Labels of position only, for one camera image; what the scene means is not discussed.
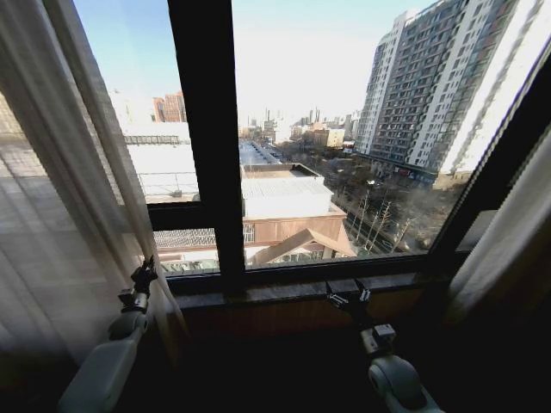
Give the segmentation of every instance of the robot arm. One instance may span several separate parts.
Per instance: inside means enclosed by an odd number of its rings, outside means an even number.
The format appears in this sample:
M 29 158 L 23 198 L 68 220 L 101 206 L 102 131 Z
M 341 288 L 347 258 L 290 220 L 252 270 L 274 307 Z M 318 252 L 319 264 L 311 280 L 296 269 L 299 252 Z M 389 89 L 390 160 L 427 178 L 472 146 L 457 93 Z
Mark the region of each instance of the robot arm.
M 132 275 L 134 288 L 119 294 L 121 315 L 109 327 L 109 340 L 95 347 L 58 402 L 58 412 L 109 412 L 116 406 L 147 329 L 149 284 L 157 279 L 153 257 Z
M 327 299 L 339 310 L 346 311 L 360 330 L 363 347 L 371 360 L 369 380 L 383 397 L 392 413 L 441 412 L 421 384 L 415 368 L 393 354 L 396 332 L 390 324 L 375 325 L 366 311 L 371 293 L 358 280 L 357 293 L 335 294 L 325 283 Z

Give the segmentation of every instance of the window sill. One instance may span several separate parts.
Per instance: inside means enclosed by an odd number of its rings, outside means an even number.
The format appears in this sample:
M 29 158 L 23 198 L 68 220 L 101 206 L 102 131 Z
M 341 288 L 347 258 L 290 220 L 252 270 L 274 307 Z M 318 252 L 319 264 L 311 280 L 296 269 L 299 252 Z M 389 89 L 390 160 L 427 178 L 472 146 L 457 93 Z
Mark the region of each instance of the window sill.
M 416 273 L 392 274 L 359 278 L 372 293 L 382 293 L 402 289 L 414 289 L 428 285 L 449 282 L 450 277 L 435 279 Z M 357 291 L 353 279 L 329 281 L 335 293 Z M 183 311 L 208 308 L 265 305 L 281 302 L 325 299 L 325 282 L 305 282 L 298 284 L 270 284 L 249 287 L 239 293 L 175 293 L 176 302 Z

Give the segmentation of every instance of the blue sky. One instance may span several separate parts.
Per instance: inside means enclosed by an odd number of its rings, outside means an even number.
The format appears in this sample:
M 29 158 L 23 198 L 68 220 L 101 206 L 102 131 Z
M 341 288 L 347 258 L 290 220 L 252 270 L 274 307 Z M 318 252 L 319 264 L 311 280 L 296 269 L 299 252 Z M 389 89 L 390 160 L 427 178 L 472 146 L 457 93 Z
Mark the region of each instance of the blue sky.
M 180 89 L 163 0 L 74 0 L 109 89 L 149 98 Z M 377 42 L 426 0 L 235 0 L 240 117 L 360 109 Z

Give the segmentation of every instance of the sloped roof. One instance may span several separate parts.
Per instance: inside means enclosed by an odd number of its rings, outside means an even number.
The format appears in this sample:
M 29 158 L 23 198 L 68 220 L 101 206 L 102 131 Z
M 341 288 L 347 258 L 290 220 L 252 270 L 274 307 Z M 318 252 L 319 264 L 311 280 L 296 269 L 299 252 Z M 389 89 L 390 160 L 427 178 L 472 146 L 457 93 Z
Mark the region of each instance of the sloped roof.
M 313 241 L 346 256 L 356 256 L 356 253 L 350 247 L 350 243 L 348 237 L 346 236 L 344 226 L 343 224 L 341 224 L 337 241 L 326 237 L 325 235 L 322 235 L 316 231 L 312 231 L 309 228 L 306 228 L 305 230 L 297 232 L 292 237 L 281 241 L 277 245 L 273 245 L 264 250 L 258 251 L 252 257 L 252 263 L 265 264 L 266 262 L 274 261 L 276 258 L 284 256 L 285 254 L 288 254 L 289 252 L 296 250 L 297 248 L 302 247 L 303 245 L 306 245 Z

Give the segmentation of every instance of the dark window frame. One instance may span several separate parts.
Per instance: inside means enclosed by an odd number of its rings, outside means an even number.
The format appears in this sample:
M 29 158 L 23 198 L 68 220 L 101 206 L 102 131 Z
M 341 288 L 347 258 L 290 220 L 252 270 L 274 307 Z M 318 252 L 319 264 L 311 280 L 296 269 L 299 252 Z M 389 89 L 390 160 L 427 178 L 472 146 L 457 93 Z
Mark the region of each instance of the dark window frame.
M 154 231 L 214 228 L 220 260 L 218 272 L 168 278 L 175 292 L 406 273 L 420 274 L 424 280 L 450 280 L 468 255 L 457 247 L 471 224 L 480 212 L 499 208 L 524 160 L 551 124 L 551 113 L 541 110 L 551 89 L 547 44 L 426 254 L 245 270 L 231 1 L 168 0 L 168 4 L 201 200 L 147 207 Z M 522 140 L 516 139 L 519 133 Z

